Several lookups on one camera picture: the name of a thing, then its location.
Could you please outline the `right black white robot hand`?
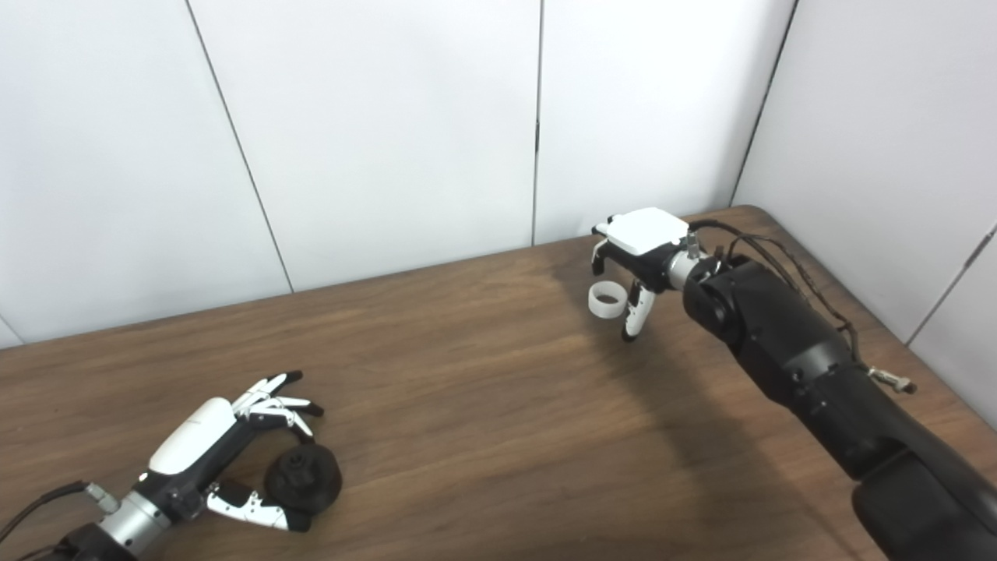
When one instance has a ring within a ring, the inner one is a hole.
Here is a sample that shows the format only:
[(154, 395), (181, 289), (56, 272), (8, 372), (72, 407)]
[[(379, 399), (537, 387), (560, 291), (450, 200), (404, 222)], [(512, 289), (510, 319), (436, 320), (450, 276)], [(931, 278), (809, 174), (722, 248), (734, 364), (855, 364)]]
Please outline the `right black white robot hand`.
[(609, 260), (632, 274), (631, 287), (622, 294), (625, 317), (621, 337), (633, 342), (658, 295), (684, 290), (691, 267), (679, 262), (689, 258), (689, 224), (659, 207), (644, 207), (613, 214), (595, 224), (591, 234), (601, 238), (590, 258), (594, 276), (605, 273)]

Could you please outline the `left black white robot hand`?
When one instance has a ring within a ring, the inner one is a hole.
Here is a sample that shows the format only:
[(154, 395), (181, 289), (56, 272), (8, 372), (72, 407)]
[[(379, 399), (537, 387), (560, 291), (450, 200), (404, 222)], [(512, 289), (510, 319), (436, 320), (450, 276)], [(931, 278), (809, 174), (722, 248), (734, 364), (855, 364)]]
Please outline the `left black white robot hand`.
[(304, 419), (321, 418), (323, 408), (309, 399), (279, 394), (302, 376), (302, 372), (282, 372), (257, 381), (234, 401), (207, 399), (157, 448), (132, 493), (171, 523), (193, 520), (210, 510), (249, 524), (307, 532), (310, 515), (266, 499), (253, 488), (220, 480), (264, 431), (287, 429), (299, 443), (314, 443)]

